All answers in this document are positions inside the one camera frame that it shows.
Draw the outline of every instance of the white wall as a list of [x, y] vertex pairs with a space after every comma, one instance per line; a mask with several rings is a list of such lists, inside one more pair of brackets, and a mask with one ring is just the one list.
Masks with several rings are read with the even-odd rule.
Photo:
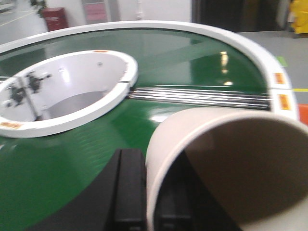
[[87, 24], [80, 0], [46, 0], [47, 7], [64, 7], [69, 27]]
[[[138, 0], [117, 0], [120, 20], [136, 20]], [[190, 22], [192, 0], [139, 0], [143, 20], [171, 20]], [[87, 24], [81, 0], [46, 0], [47, 7], [65, 7], [68, 24], [81, 26]]]
[[[120, 18], [136, 20], [138, 0], [118, 0]], [[141, 0], [143, 20], [171, 20], [190, 22], [192, 17], [191, 0]]]

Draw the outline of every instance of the yellow object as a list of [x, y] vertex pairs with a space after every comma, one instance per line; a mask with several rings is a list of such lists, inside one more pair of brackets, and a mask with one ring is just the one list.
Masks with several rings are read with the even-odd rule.
[[292, 23], [295, 33], [308, 33], [308, 0], [293, 0], [290, 11], [295, 17]]
[[290, 110], [289, 97], [287, 95], [279, 95], [281, 109]]

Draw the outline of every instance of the green tape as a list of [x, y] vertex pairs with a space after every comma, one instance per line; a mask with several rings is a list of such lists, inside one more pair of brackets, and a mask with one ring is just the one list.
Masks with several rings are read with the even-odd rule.
[[276, 59], [280, 62], [281, 66], [287, 67], [288, 64], [282, 56], [276, 56]]

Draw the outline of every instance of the floor marking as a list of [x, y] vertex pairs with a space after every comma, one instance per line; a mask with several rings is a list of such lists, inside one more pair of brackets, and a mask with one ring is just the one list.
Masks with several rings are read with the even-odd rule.
[[26, 17], [26, 16], [28, 16], [28, 15], [30, 15], [30, 14], [33, 14], [33, 13], [34, 13], [34, 12], [30, 12], [30, 13], [28, 13], [28, 14], [26, 14], [26, 15], [23, 15], [23, 16], [19, 17], [19, 18], [15, 18], [15, 19], [13, 19], [13, 20], [11, 20], [11, 21], [9, 21], [9, 22], [3, 23], [3, 24], [1, 24], [0, 26], [7, 25], [7, 24], [9, 24], [9, 23], [11, 23], [11, 22], [14, 22], [14, 21], [16, 21], [16, 20], [18, 20], [18, 19], [24, 18], [24, 17]]
[[276, 56], [276, 59], [280, 62], [281, 66], [283, 66], [283, 67], [287, 67], [288, 66], [288, 64], [285, 61], [283, 56]]
[[308, 88], [294, 88], [293, 91], [295, 91], [295, 92], [308, 92]]
[[34, 10], [31, 11], [10, 11], [10, 12], [1, 12], [0, 14], [8, 14], [8, 13], [24, 13], [24, 12], [35, 12]]

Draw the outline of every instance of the yellow floor line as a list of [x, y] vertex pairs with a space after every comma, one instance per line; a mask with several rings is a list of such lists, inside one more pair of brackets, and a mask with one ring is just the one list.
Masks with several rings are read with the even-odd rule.
[[294, 88], [293, 91], [295, 91], [295, 92], [308, 92], [308, 88]]
[[16, 21], [16, 20], [18, 20], [18, 19], [24, 18], [24, 17], [26, 17], [26, 16], [28, 16], [28, 15], [30, 15], [30, 14], [33, 14], [33, 13], [34, 13], [34, 12], [31, 12], [31, 13], [28, 13], [28, 14], [26, 14], [26, 15], [23, 15], [23, 16], [21, 16], [21, 17], [19, 17], [19, 18], [15, 18], [14, 20], [11, 20], [11, 21], [9, 21], [9, 22], [3, 23], [3, 24], [1, 24], [0, 26], [7, 25], [7, 24], [9, 24], [9, 23], [11, 23], [11, 22], [14, 22], [14, 21]]

